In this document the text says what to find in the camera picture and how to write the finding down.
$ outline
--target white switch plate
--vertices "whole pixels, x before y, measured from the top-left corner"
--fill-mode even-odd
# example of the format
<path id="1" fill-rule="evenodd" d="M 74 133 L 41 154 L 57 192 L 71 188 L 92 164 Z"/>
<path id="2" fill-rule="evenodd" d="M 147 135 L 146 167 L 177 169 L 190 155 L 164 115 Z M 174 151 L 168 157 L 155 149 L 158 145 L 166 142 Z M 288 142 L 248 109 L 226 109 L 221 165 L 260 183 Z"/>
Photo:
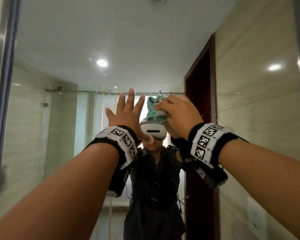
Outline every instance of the white switch plate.
<path id="1" fill-rule="evenodd" d="M 260 240 L 267 240 L 267 212 L 254 199 L 247 198 L 249 230 Z"/>

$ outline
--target green cloth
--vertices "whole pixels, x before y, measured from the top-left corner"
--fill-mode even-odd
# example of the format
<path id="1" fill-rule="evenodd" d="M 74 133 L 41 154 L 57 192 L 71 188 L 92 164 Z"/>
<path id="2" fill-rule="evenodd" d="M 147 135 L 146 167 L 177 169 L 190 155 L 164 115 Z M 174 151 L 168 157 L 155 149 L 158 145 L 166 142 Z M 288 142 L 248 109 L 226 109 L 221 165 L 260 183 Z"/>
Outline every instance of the green cloth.
<path id="1" fill-rule="evenodd" d="M 166 96 L 159 95 L 157 97 L 149 97 L 147 101 L 148 114 L 147 121 L 150 122 L 165 122 L 167 121 L 167 117 L 170 116 L 169 113 L 165 111 L 157 111 L 154 109 L 154 105 L 160 103 Z"/>

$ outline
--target smoke detector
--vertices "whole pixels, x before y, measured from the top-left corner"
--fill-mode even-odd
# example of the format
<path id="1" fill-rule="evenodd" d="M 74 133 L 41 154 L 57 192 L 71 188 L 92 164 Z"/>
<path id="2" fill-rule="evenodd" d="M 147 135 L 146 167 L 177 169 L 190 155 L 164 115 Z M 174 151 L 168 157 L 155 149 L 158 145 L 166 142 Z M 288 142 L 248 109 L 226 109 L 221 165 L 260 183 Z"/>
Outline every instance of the smoke detector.
<path id="1" fill-rule="evenodd" d="M 167 0 L 149 0 L 150 3 L 154 6 L 164 5 Z"/>

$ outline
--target hand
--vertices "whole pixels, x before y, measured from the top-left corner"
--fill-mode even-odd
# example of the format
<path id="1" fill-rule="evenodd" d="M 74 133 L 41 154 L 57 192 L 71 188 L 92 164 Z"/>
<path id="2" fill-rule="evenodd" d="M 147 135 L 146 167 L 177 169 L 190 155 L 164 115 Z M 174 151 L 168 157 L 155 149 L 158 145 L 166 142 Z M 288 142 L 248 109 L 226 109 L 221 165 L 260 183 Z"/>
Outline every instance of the hand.
<path id="1" fill-rule="evenodd" d="M 191 129 L 203 122 L 199 111 L 185 95 L 180 97 L 170 95 L 154 108 L 168 112 L 171 115 L 168 117 L 169 124 L 186 140 Z"/>
<path id="2" fill-rule="evenodd" d="M 178 139 L 181 136 L 178 135 L 178 133 L 172 128 L 172 126 L 170 125 L 170 123 L 168 121 L 163 123 L 164 128 L 166 128 L 166 131 L 169 133 L 169 135 L 174 138 L 174 139 Z"/>
<path id="3" fill-rule="evenodd" d="M 120 94 L 117 104 L 117 113 L 114 115 L 111 109 L 105 109 L 105 113 L 109 120 L 108 126 L 125 125 L 136 133 L 138 140 L 153 141 L 151 136 L 148 136 L 141 131 L 139 124 L 140 114 L 144 103 L 145 95 L 142 94 L 139 101 L 136 103 L 136 106 L 134 106 L 134 90 L 132 88 L 129 90 L 126 103 L 124 93 Z"/>

